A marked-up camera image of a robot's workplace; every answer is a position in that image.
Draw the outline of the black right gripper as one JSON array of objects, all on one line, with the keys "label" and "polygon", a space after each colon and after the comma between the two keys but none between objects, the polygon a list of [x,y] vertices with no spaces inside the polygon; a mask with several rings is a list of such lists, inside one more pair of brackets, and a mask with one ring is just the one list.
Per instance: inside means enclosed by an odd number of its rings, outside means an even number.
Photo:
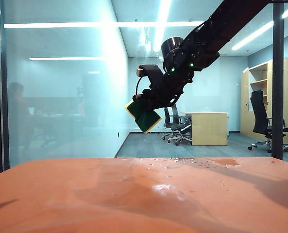
[{"label": "black right gripper", "polygon": [[144,112],[170,107],[183,94],[185,86],[184,73],[144,72],[141,73],[141,76],[148,77],[151,84],[148,89],[142,91],[142,94],[133,95],[133,101],[141,101]]}]

